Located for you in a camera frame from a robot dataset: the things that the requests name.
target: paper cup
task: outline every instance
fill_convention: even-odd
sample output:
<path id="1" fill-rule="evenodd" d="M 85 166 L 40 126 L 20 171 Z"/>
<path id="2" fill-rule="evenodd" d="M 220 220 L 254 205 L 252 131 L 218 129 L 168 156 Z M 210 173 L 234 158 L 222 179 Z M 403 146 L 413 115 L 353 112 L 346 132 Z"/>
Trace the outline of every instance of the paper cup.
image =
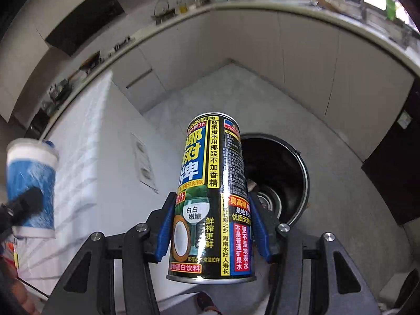
<path id="1" fill-rule="evenodd" d="M 43 193 L 43 210 L 21 226 L 13 227 L 17 238 L 54 238 L 54 183 L 58 152 L 52 144 L 17 139 L 7 147 L 7 194 L 11 201 L 31 187 Z"/>

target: red label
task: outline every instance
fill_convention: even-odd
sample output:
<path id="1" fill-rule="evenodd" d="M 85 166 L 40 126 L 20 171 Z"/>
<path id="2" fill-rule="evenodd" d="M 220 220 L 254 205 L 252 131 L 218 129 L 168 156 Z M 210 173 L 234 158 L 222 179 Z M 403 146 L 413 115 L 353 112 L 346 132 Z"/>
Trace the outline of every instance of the red label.
<path id="1" fill-rule="evenodd" d="M 171 263 L 171 271 L 201 273 L 201 264 L 196 263 Z"/>
<path id="2" fill-rule="evenodd" d="M 229 122 L 228 120 L 225 120 L 225 128 L 228 129 L 228 130 L 230 130 L 231 132 L 233 132 L 237 136 L 239 136 L 238 129 L 233 125 L 233 123 L 232 124 L 229 124 L 230 122 L 229 123 L 228 122 Z"/>
<path id="3" fill-rule="evenodd" d="M 248 227 L 234 223 L 235 271 L 249 271 Z"/>
<path id="4" fill-rule="evenodd" d="M 237 197 L 235 195 L 230 195 L 229 196 L 229 205 L 232 206 L 237 206 L 243 209 L 246 209 L 248 212 L 251 212 L 251 208 L 249 207 L 249 203 L 241 198 L 241 197 Z"/>
<path id="5" fill-rule="evenodd" d="M 185 200 L 185 191 L 183 191 L 182 193 L 179 193 L 177 196 L 176 196 L 176 202 L 175 202 L 175 205 L 178 205 L 180 202 L 182 202 L 182 201 L 184 201 Z"/>
<path id="6" fill-rule="evenodd" d="M 198 129 L 198 128 L 201 128 L 201 127 L 205 127 L 205 126 L 206 126 L 206 121 L 203 121 L 203 122 L 200 122 L 200 123 L 198 123 L 198 124 L 194 125 L 193 127 L 191 127 L 191 128 L 188 130 L 188 135 L 189 135 L 189 134 L 191 134 L 194 130 L 196 130 L 196 129 Z"/>

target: person's foot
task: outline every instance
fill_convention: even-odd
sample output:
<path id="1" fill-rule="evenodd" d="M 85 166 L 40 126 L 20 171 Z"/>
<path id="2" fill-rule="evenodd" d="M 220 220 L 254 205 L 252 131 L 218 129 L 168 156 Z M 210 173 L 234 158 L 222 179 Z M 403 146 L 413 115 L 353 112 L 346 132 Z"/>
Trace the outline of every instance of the person's foot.
<path id="1" fill-rule="evenodd" d="M 222 315 L 219 309 L 214 305 L 213 300 L 209 295 L 207 295 L 205 292 L 200 291 L 197 295 L 195 295 L 195 299 L 197 301 L 197 305 L 200 308 L 202 312 L 208 312 L 208 311 L 215 311 Z"/>

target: tiled floor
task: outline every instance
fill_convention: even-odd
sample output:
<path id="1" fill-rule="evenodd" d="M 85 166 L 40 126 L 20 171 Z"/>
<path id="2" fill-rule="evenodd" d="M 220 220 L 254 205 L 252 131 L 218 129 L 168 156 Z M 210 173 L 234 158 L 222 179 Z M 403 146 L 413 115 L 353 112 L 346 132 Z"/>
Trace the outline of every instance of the tiled floor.
<path id="1" fill-rule="evenodd" d="M 209 111 L 233 116 L 242 133 L 272 134 L 301 152 L 309 170 L 310 207 L 297 226 L 312 235 L 335 233 L 374 295 L 395 272 L 409 266 L 406 234 L 356 155 L 322 121 L 246 69 L 225 66 L 173 93 L 144 116 L 181 157 L 188 123 Z"/>

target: drawer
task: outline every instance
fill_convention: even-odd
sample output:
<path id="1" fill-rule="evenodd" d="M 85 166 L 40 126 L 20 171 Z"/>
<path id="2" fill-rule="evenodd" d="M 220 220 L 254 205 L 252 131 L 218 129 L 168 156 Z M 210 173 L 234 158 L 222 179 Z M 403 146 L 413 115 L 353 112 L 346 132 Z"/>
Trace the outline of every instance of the drawer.
<path id="1" fill-rule="evenodd" d="M 121 90 L 150 70 L 150 65 L 138 47 L 123 55 L 111 65 L 113 82 Z"/>
<path id="2" fill-rule="evenodd" d="M 156 74 L 150 70 L 148 74 L 130 85 L 125 96 L 139 112 L 145 112 L 155 106 L 166 93 Z"/>

